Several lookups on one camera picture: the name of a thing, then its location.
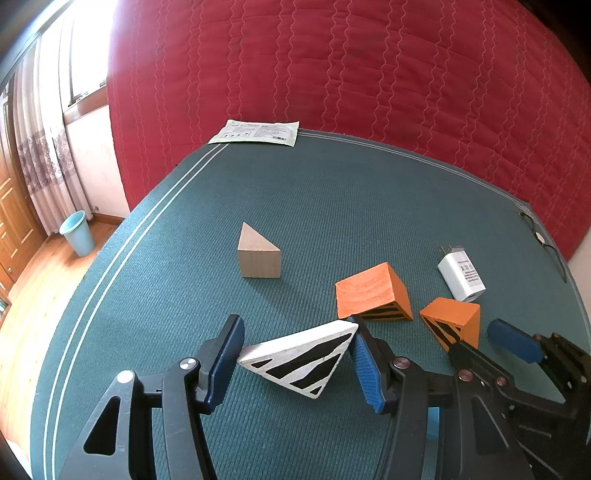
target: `black and white striped block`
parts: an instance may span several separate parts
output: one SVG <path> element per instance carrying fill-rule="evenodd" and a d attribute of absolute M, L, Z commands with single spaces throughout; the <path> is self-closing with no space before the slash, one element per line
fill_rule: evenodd
<path fill-rule="evenodd" d="M 347 350 L 357 326 L 335 320 L 247 346 L 240 352 L 238 364 L 285 388 L 317 398 Z"/>

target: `trash can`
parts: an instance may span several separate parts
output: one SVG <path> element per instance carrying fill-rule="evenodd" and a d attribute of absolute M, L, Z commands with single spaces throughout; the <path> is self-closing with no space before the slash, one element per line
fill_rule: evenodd
<path fill-rule="evenodd" d="M 79 257 L 88 255 L 95 247 L 84 210 L 78 210 L 64 220 L 60 227 L 60 233 L 66 237 Z"/>

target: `orange triangular block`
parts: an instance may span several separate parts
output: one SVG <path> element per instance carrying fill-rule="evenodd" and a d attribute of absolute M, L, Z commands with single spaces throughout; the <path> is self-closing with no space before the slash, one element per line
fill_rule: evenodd
<path fill-rule="evenodd" d="M 238 263 L 243 277 L 281 276 L 281 250 L 247 223 L 242 224 L 240 232 Z"/>
<path fill-rule="evenodd" d="M 363 320 L 412 320 L 408 293 L 386 262 L 337 282 L 339 318 L 359 314 Z"/>
<path fill-rule="evenodd" d="M 477 303 L 438 298 L 423 308 L 420 315 L 445 351 L 460 340 L 478 348 L 480 305 Z"/>

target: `window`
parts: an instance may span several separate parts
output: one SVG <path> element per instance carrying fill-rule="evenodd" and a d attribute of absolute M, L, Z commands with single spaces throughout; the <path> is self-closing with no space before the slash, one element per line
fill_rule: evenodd
<path fill-rule="evenodd" d="M 76 0 L 72 21 L 64 23 L 62 35 L 70 27 L 70 105 L 105 85 L 109 57 L 109 37 L 117 0 Z"/>

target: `white triangular block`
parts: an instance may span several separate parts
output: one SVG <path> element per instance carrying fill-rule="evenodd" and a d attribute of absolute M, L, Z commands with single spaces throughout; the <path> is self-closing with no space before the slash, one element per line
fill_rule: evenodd
<path fill-rule="evenodd" d="M 281 276 L 281 250 L 247 223 L 242 224 L 240 232 L 238 263 L 243 277 Z"/>
<path fill-rule="evenodd" d="M 240 352 L 238 364 L 294 392 L 317 398 L 347 350 L 357 326 L 335 320 L 247 346 Z"/>

